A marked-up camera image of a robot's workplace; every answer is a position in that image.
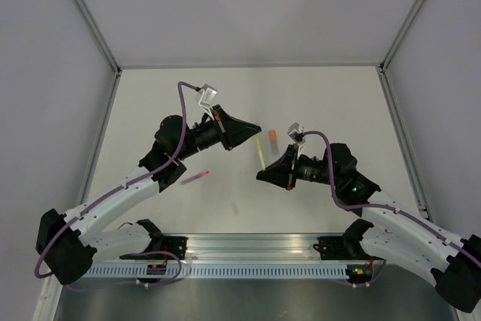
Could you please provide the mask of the yellow pen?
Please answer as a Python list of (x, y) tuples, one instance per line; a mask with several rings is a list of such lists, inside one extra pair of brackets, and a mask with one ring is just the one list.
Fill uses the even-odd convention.
[(257, 147), (257, 151), (258, 151), (258, 155), (259, 155), (259, 160), (260, 160), (260, 163), (261, 163), (261, 168), (264, 171), (265, 170), (265, 159), (264, 159), (264, 156), (263, 156), (261, 142), (260, 142), (260, 140), (257, 136), (256, 136), (256, 147)]

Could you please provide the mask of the orange clear pen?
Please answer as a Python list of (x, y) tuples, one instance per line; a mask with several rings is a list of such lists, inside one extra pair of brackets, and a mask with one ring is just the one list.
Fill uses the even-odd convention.
[(271, 141), (271, 140), (269, 139), (269, 144), (270, 144), (272, 156), (279, 156), (279, 155), (280, 155), (280, 151), (279, 151), (278, 140), (276, 139), (275, 141)]

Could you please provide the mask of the pink pen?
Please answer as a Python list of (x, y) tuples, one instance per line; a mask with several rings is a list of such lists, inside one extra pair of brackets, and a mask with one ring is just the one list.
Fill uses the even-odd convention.
[(181, 181), (180, 181), (180, 184), (181, 184), (181, 185), (186, 185), (186, 184), (188, 184), (188, 183), (191, 183), (191, 182), (193, 182), (193, 181), (195, 181), (195, 180), (198, 180), (198, 179), (200, 179), (200, 178), (203, 178), (203, 177), (207, 176), (209, 173), (210, 173), (209, 171), (203, 171), (203, 172), (201, 172), (201, 173), (199, 173), (199, 174), (196, 174), (196, 175), (193, 175), (193, 176), (191, 176), (191, 177), (188, 177), (188, 178), (186, 178), (186, 179), (184, 179), (184, 180), (181, 180)]

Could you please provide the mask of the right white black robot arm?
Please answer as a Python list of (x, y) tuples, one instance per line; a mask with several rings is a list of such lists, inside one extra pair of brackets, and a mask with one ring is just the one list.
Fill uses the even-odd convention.
[(291, 144), (257, 180), (292, 190), (299, 180), (335, 186), (336, 204), (358, 218), (343, 233), (348, 257), (383, 259), (421, 277), (448, 304), (471, 313), (480, 301), (480, 237), (463, 238), (400, 209), (385, 191), (357, 171), (345, 144), (323, 157), (299, 154)]

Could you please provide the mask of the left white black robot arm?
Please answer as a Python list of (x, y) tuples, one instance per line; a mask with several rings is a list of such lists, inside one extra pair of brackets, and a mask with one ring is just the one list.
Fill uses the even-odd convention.
[(38, 264), (63, 286), (79, 280), (95, 263), (121, 256), (156, 259), (163, 234), (149, 220), (107, 231), (120, 216), (165, 191), (186, 171), (183, 160), (221, 144), (231, 151), (261, 132), (261, 127), (227, 114), (214, 105), (188, 127), (181, 115), (161, 121), (151, 150), (113, 189), (63, 213), (52, 208), (41, 216), (35, 249)]

